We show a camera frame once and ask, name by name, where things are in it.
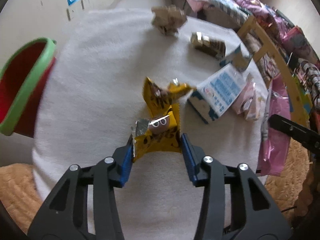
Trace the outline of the blue white milk carton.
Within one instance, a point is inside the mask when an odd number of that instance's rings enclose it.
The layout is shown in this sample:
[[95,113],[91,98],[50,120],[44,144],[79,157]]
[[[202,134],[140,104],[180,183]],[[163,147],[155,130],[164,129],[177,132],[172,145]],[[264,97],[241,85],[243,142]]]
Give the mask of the blue white milk carton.
[[245,85],[243,75],[229,63],[199,83],[188,103],[205,124],[210,124],[231,107]]

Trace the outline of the silver foil wrapper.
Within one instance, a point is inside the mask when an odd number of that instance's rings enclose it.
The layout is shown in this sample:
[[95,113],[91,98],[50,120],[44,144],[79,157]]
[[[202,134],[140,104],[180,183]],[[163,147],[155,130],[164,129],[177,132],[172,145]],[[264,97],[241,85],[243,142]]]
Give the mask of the silver foil wrapper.
[[238,72],[243,73],[251,62],[252,57],[253,55],[250,53],[244,55],[242,53],[241,46],[238,45],[238,47],[234,51],[225,56],[219,62],[219,66],[222,68],[228,64],[231,64]]

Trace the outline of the wooden toy rack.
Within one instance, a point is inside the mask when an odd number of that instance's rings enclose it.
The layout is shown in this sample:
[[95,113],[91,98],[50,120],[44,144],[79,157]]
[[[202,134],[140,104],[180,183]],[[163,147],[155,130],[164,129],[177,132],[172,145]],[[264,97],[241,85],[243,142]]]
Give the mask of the wooden toy rack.
[[309,117],[306,116],[299,89],[292,77],[289,67],[286,65],[285,60],[277,50],[273,41],[259,25],[254,16],[249,16],[249,18],[237,32],[237,35],[242,41],[244,41],[247,34],[251,31],[257,35],[262,44],[262,47],[253,54],[253,60],[258,62],[265,54],[268,54],[275,60],[291,102],[291,120],[306,128],[309,128]]

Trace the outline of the red bin green rim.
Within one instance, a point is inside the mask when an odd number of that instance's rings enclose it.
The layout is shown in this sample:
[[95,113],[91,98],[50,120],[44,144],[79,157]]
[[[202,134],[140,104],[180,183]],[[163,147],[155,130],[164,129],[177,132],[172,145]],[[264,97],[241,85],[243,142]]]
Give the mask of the red bin green rim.
[[56,41],[41,37],[18,49],[1,70],[1,134],[33,137],[37,111],[56,61]]

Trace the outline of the brown gold cigarette pack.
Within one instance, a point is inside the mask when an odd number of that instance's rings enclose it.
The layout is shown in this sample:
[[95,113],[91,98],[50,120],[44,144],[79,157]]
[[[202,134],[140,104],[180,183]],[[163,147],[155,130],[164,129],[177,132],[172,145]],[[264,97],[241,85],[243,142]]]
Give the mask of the brown gold cigarette pack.
[[210,55],[218,60],[221,60],[226,55],[226,45],[221,40],[215,40],[201,32],[194,32],[191,35],[190,42],[192,46]]

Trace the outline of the yellow snack wrapper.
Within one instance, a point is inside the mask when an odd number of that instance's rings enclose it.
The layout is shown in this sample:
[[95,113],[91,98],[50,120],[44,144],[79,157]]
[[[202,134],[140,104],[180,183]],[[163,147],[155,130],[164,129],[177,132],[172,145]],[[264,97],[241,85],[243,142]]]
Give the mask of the yellow snack wrapper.
[[133,161],[151,152],[181,152],[181,97],[195,90],[194,86],[172,80],[161,88],[149,77],[143,85],[142,96],[149,117],[139,119],[132,128]]

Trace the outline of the pink plastic bag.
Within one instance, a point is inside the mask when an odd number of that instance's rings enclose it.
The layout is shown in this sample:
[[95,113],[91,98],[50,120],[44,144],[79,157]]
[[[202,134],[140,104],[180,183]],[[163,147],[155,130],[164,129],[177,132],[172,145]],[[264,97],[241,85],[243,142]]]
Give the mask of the pink plastic bag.
[[278,114],[291,119],[289,97],[280,75],[269,86],[265,114],[261,124],[261,144],[256,173],[259,176],[279,176],[284,168],[289,150],[290,138],[271,128],[268,119]]

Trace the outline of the pink paper wrapper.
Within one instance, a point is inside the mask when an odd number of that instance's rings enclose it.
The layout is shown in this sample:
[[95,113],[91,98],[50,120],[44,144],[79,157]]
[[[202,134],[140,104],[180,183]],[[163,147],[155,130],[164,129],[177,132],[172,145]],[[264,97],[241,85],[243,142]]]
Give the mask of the pink paper wrapper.
[[237,115],[242,115],[246,121],[257,121],[260,117],[260,101],[255,87],[254,77],[248,74],[246,85],[231,106],[232,110]]

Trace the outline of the orange plush cushion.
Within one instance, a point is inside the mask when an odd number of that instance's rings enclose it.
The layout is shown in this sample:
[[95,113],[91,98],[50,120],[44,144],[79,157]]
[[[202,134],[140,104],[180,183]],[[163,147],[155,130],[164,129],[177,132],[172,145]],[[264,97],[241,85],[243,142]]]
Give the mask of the orange plush cushion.
[[43,203],[35,186],[33,165],[3,166],[0,174],[1,202],[13,221],[27,233]]

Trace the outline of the silver brown wrapper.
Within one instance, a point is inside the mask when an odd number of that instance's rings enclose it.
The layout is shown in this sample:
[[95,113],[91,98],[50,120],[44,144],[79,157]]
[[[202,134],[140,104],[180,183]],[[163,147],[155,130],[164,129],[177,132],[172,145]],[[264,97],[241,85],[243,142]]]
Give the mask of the silver brown wrapper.
[[151,24],[164,35],[176,35],[187,22],[184,11],[174,5],[168,7],[152,7],[154,14]]

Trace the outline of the bed with plaid blanket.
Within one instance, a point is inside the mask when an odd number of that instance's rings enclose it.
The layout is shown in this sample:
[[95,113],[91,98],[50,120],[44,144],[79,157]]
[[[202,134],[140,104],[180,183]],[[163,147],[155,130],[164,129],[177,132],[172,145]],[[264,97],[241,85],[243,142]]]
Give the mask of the bed with plaid blanket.
[[294,53],[296,57],[319,66],[319,57],[302,29],[290,22],[281,12],[263,4],[260,0],[186,0],[186,2],[195,13],[204,9],[219,9],[228,14],[238,28],[253,15],[262,28],[277,40],[287,53]]

